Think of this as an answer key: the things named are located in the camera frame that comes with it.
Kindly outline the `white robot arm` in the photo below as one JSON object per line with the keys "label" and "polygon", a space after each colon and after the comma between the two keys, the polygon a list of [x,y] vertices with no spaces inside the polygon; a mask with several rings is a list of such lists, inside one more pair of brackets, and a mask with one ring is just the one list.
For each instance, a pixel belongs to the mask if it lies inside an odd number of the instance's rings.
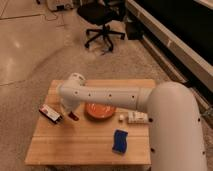
{"label": "white robot arm", "polygon": [[92,87],[83,75],[73,73],[57,92],[68,111],[91,102],[146,113],[152,171],[208,171],[198,103],[183,84]]}

